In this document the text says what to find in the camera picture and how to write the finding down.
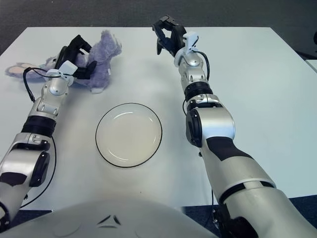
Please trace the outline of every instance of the gray carpet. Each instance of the gray carpet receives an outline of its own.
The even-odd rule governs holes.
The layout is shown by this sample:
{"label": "gray carpet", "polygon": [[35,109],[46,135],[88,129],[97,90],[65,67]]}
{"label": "gray carpet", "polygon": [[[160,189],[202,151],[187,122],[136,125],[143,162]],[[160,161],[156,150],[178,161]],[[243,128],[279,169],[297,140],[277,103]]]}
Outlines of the gray carpet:
{"label": "gray carpet", "polygon": [[316,0],[0,0],[0,54],[26,27],[144,27],[165,14],[184,26],[272,27],[292,48],[316,55]]}

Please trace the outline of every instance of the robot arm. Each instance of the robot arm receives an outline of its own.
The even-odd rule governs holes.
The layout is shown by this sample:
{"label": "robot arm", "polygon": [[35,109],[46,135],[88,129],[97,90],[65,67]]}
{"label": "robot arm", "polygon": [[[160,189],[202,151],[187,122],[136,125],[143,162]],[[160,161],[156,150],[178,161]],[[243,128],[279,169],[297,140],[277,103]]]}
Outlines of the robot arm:
{"label": "robot arm", "polygon": [[[255,159],[235,147],[233,118],[213,94],[203,60],[197,54],[199,37],[180,27],[169,16],[153,25],[158,36],[157,53],[167,49],[181,75],[187,102],[186,137],[203,157],[220,206],[214,222],[222,237],[317,237],[317,230],[276,189]],[[161,29],[171,31],[171,39],[162,37]],[[181,36],[176,36],[179,32],[185,32],[182,44],[178,41]]]}
{"label": "robot arm", "polygon": [[54,78],[44,84],[41,97],[0,163],[0,231],[8,228],[28,191],[46,178],[51,137],[76,70],[77,66],[67,60],[59,69],[46,73]]}

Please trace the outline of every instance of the purple stuffed animal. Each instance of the purple stuffed animal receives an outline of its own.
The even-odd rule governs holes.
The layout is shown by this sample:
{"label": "purple stuffed animal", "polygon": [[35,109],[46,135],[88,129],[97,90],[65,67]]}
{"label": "purple stuffed animal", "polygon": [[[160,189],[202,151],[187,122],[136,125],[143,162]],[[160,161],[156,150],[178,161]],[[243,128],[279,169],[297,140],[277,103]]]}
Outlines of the purple stuffed animal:
{"label": "purple stuffed animal", "polygon": [[[76,66],[86,67],[89,63],[96,60],[97,66],[92,73],[90,79],[76,79],[75,82],[87,86],[92,93],[101,93],[110,81],[110,61],[112,57],[121,53],[121,44],[108,30],[101,33],[101,40],[96,43],[90,50],[88,55],[78,54]],[[56,58],[50,57],[44,65],[39,67],[45,70],[54,68]],[[23,78],[23,71],[27,67],[38,67],[29,63],[17,63],[15,66],[6,69],[6,74],[11,77]],[[42,80],[43,77],[30,71],[27,74],[27,79]]]}

